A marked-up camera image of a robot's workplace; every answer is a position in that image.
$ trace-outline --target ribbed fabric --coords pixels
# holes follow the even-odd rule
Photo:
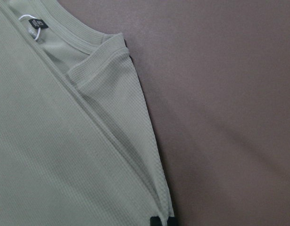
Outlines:
[[[49,26],[39,42],[22,14]],[[152,216],[166,226],[174,213],[123,35],[55,0],[0,0],[0,226],[149,226]]]

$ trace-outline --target folded shirt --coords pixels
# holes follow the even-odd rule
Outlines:
[[[123,34],[56,0],[0,0],[0,226],[173,219]]]

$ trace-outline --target neck label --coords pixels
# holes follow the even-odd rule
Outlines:
[[[31,25],[33,26],[34,29],[38,29],[39,27],[44,29],[44,28],[48,28],[47,24],[40,19],[30,19],[28,20]]]

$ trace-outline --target sage green t-shirt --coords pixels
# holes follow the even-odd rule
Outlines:
[[[48,25],[37,41],[29,15]],[[174,213],[123,35],[56,0],[0,0],[0,226],[149,226],[154,216],[166,226]]]

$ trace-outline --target waffle knit fabric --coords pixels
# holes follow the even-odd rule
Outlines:
[[[48,28],[37,30],[28,16]],[[56,0],[0,0],[0,226],[173,219],[143,92],[119,34]]]

